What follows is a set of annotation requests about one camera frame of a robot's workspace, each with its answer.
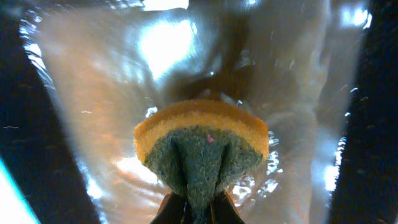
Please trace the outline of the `green yellow sponge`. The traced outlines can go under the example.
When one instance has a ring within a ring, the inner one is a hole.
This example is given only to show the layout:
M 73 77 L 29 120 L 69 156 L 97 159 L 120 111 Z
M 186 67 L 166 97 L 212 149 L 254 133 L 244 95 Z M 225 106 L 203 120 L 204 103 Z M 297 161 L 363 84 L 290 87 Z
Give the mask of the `green yellow sponge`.
M 268 157 L 268 126 L 215 100 L 186 100 L 134 128 L 137 158 L 187 199 L 188 223 L 211 223 L 210 202 Z

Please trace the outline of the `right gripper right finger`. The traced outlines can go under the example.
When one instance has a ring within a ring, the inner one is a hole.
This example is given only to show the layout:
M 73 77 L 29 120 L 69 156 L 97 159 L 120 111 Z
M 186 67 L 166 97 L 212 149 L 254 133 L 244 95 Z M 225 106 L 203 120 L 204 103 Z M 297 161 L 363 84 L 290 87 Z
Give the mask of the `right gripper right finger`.
M 212 224 L 244 224 L 229 195 L 222 191 L 210 202 L 210 220 Z

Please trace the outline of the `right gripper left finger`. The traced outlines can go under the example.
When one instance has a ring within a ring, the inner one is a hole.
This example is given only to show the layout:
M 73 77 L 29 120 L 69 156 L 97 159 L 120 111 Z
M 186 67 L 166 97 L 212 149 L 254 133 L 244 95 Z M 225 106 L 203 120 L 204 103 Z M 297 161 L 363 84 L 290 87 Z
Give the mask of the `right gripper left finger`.
M 188 223 L 187 202 L 185 197 L 174 192 L 167 194 L 150 224 Z

